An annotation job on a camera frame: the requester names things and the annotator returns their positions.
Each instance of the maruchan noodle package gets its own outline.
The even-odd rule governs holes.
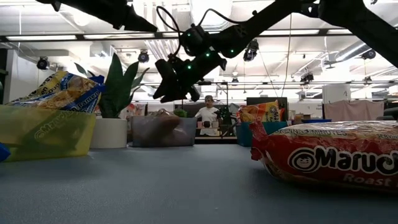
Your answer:
[[[92,113],[104,88],[103,84],[88,78],[57,72],[31,94],[7,105]]]
[[[240,122],[275,122],[280,121],[279,111],[278,101],[241,106],[238,119]]]
[[[398,190],[398,123],[350,121],[289,126],[267,135],[250,124],[252,159],[289,182]]]

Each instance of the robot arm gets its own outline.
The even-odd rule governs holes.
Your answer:
[[[180,44],[195,59],[183,62],[171,55],[168,62],[159,60],[156,65],[163,80],[154,98],[165,96],[163,102],[181,100],[190,92],[193,101],[199,99],[195,92],[190,91],[192,85],[217,66],[225,70],[226,60],[218,53],[227,58],[237,56],[252,39],[293,12],[347,28],[398,67],[398,31],[367,9],[363,0],[314,2],[315,0],[276,0],[262,11],[254,12],[249,20],[217,34],[209,34],[200,26],[186,30],[180,37]],[[178,88],[167,88],[171,83],[173,86],[178,83]]]
[[[82,12],[97,17],[113,25],[113,28],[125,30],[156,32],[156,26],[138,16],[133,6],[127,5],[127,0],[37,0],[51,4],[59,11],[61,3],[79,9]]]

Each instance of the ceiling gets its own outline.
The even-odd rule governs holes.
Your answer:
[[[370,0],[365,0],[367,7],[382,17],[385,21],[393,26],[398,25],[398,1],[379,0],[377,4],[370,5]],[[236,21],[244,21],[252,16],[253,10],[262,9],[273,1],[251,1],[236,0],[233,1],[231,7],[230,19]],[[214,1],[205,1],[204,7],[222,7],[216,6]],[[134,7],[139,15],[145,17],[151,23],[156,25],[160,31],[169,31],[161,23],[155,13],[155,6],[163,5],[172,11],[181,30],[188,29],[191,23],[190,1],[189,0],[134,0]],[[293,14],[292,23],[290,24],[290,16],[270,29],[339,29],[333,27],[320,19],[312,19],[301,14]],[[102,34],[116,32],[112,25],[103,22],[95,17],[82,15],[76,10],[63,5],[60,12],[55,12],[51,6],[40,4],[33,0],[0,0],[0,35],[50,35],[50,34]],[[152,44],[161,50],[161,46],[165,46],[165,50],[176,48],[177,40],[152,40]],[[251,62],[243,60],[243,53],[235,58],[227,59],[228,64],[226,71],[220,70],[213,81],[231,81],[232,72],[237,72],[240,82],[268,82],[270,79],[275,82],[288,82],[300,80],[303,72],[312,72],[316,81],[338,81],[338,80],[363,80],[365,75],[375,75],[373,80],[392,80],[398,78],[394,72],[377,76],[377,73],[392,65],[377,55],[374,59],[363,60],[360,58],[352,58],[345,62],[333,65],[335,68],[327,70],[327,66],[322,62],[328,60],[328,54],[342,51],[357,43],[359,39],[355,36],[318,36],[318,37],[261,37],[257,38],[260,53]],[[20,45],[20,50],[27,57],[35,59],[42,55],[37,55],[38,50],[68,50],[75,58],[65,57],[64,63],[68,66],[69,62],[79,62],[90,67],[95,73],[105,75],[109,66],[108,58],[98,58],[93,55],[94,45],[102,46],[105,52],[116,51],[124,62],[129,65],[137,61],[140,49],[148,49],[148,42],[145,40],[107,40],[107,41],[84,41],[84,42],[24,42]],[[15,44],[0,45],[0,47],[13,47]],[[149,62],[143,63],[140,70],[147,67],[150,68],[149,74],[144,79],[146,82],[160,82],[160,75],[155,68],[156,57],[149,49]],[[188,55],[180,51],[180,57],[184,60],[190,58]],[[304,68],[312,62],[308,71]]]

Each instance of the gray storage bin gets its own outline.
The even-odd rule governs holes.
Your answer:
[[[133,116],[131,128],[133,147],[193,146],[197,119],[174,116]]]

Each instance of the blue container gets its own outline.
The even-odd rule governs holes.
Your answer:
[[[303,120],[304,124],[308,123],[327,123],[331,122],[331,119],[311,119],[311,120]]]
[[[242,122],[236,127],[236,137],[240,146],[251,147],[253,133],[249,128],[249,124],[251,124],[251,122]],[[272,134],[281,128],[287,127],[287,123],[285,121],[263,122],[262,125],[266,129],[267,134]]]

